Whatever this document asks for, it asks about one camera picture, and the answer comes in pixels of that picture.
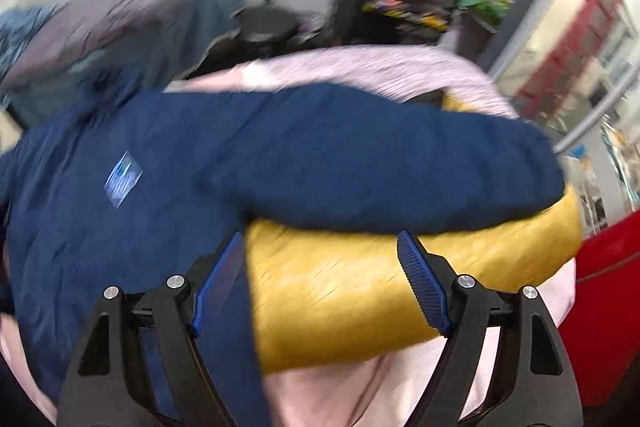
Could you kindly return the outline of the navy blue jacket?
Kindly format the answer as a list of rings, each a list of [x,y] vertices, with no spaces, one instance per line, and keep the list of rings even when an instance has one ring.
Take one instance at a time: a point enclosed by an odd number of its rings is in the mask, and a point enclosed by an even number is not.
[[[396,236],[533,218],[566,194],[527,122],[334,81],[166,92],[104,70],[1,156],[1,244],[30,375],[58,403],[93,303],[188,271],[256,219]]]

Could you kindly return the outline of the red plastic bin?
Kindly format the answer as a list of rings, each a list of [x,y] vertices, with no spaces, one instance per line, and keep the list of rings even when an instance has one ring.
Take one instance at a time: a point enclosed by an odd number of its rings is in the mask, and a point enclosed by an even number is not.
[[[634,212],[575,257],[575,302],[560,334],[585,407],[610,399],[639,351],[639,234]]]

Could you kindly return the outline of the pink polka dot bedsheet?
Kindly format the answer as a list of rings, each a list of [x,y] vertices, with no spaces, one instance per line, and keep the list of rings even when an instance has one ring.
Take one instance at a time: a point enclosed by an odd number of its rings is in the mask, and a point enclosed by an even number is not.
[[[166,92],[276,91],[313,82],[344,86],[446,110],[518,119],[492,81],[470,62],[426,46],[348,46],[296,53],[177,81]],[[399,426],[434,373],[445,341],[430,340],[358,362],[269,373],[258,358],[247,253],[221,312],[200,338],[203,359],[235,420],[243,426]],[[538,287],[553,321],[575,298],[574,257]],[[1,356],[21,394],[47,425],[58,403],[37,388],[13,311],[1,317]]]

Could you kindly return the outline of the yellow garment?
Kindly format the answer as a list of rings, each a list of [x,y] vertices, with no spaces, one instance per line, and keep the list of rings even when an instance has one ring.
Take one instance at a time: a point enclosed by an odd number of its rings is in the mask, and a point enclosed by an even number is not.
[[[435,337],[396,257],[402,231],[488,287],[558,271],[580,243],[549,140],[500,116],[316,84],[265,93],[240,171],[258,358],[269,373]]]

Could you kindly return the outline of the red ladder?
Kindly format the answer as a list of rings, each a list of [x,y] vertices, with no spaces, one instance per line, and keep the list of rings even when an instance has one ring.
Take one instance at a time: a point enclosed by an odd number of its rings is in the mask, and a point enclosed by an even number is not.
[[[586,0],[562,38],[515,95],[521,117],[542,121],[570,95],[618,21],[622,0]]]

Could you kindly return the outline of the glass sliding door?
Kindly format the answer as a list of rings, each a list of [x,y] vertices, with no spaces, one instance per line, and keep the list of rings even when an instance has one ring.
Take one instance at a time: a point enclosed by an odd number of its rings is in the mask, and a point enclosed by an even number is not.
[[[639,208],[639,0],[534,0],[491,67],[555,147],[587,234]]]

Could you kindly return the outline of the light blue denim cloth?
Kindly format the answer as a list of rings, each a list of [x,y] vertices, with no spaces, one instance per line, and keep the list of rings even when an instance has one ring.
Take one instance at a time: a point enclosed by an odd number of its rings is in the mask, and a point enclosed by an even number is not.
[[[56,5],[11,8],[0,15],[1,78],[14,66],[32,38],[58,10]]]

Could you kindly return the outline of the black round stool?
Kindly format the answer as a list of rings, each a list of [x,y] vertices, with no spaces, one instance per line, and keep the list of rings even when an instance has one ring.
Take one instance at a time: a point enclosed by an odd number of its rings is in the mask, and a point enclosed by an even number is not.
[[[245,8],[238,19],[239,39],[251,56],[278,55],[299,30],[299,20],[293,12],[270,4]]]

